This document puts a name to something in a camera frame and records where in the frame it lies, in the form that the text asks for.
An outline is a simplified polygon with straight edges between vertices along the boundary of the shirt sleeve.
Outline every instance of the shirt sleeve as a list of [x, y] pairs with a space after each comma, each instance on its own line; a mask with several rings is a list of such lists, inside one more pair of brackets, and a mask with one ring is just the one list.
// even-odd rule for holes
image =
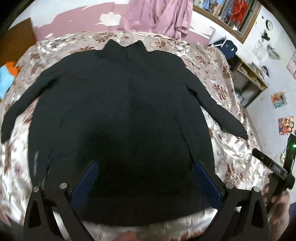
[[60, 65], [54, 64], [44, 70], [38, 79], [32, 84], [6, 112], [1, 126], [1, 143], [10, 138], [16, 118], [23, 113], [28, 106], [39, 97], [42, 92], [52, 86], [60, 75]]
[[187, 68], [186, 73], [188, 90], [195, 96], [200, 105], [210, 114], [219, 126], [230, 134], [247, 140], [247, 131], [244, 129], [241, 122], [225, 108], [218, 105], [201, 81]]

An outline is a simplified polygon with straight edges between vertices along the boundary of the orange and blue fabric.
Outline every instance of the orange and blue fabric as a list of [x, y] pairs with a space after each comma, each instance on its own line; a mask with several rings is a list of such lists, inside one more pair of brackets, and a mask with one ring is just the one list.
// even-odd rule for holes
[[0, 68], [0, 99], [3, 99], [19, 71], [19, 67], [15, 67], [15, 62], [6, 62]]

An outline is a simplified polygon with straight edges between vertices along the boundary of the hand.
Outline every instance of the hand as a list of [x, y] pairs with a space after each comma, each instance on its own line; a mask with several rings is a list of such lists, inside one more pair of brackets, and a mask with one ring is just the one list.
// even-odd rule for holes
[[[269, 183], [265, 185], [263, 189], [263, 201], [267, 202], [267, 193], [269, 190]], [[283, 234], [287, 226], [289, 225], [289, 208], [290, 208], [290, 194], [285, 191], [280, 197], [273, 196], [271, 202], [278, 204], [274, 214], [272, 215], [270, 226], [270, 241], [276, 241]]]
[[119, 235], [114, 241], [137, 241], [137, 236], [135, 232], [129, 230]]

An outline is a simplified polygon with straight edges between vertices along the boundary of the bed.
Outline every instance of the bed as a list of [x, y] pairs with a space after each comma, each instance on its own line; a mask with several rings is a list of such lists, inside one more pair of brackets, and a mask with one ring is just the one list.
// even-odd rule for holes
[[[258, 142], [243, 109], [238, 104], [227, 61], [224, 55], [214, 47], [199, 44], [190, 46], [182, 40], [148, 33], [120, 31], [107, 33], [86, 31], [58, 38], [47, 38], [30, 47], [19, 59], [20, 73], [0, 103], [0, 125], [5, 112], [34, 83], [43, 70], [69, 54], [100, 50], [109, 39], [123, 46], [141, 40], [148, 51], [162, 50], [181, 57], [187, 68], [204, 84], [213, 99], [242, 122], [249, 136], [246, 141], [221, 130], [210, 115], [202, 110], [213, 145], [216, 174], [222, 181], [231, 182], [237, 188], [263, 187], [267, 169], [251, 155], [252, 148], [258, 148]], [[16, 119], [10, 140], [0, 145], [0, 208], [21, 225], [24, 222], [32, 191], [27, 159], [28, 128], [37, 102], [38, 99]], [[187, 240], [201, 235], [216, 212], [217, 210], [209, 208], [177, 220], [145, 227], [109, 227], [86, 222], [84, 225], [95, 240], [113, 240], [119, 233], [126, 230], [136, 231], [140, 241]], [[56, 219], [67, 239], [67, 232], [58, 214]]]

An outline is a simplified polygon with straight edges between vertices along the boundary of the blue gripper pad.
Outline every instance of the blue gripper pad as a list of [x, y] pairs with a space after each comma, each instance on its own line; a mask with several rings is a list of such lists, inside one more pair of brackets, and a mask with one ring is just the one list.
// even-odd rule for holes
[[71, 208], [73, 210], [80, 208], [87, 199], [88, 194], [92, 189], [92, 185], [98, 177], [99, 171], [99, 164], [94, 161], [80, 179], [79, 183], [71, 193]]
[[211, 206], [220, 210], [222, 208], [222, 194], [215, 183], [198, 162], [192, 165], [192, 169], [194, 178], [197, 180], [202, 191], [207, 195]]

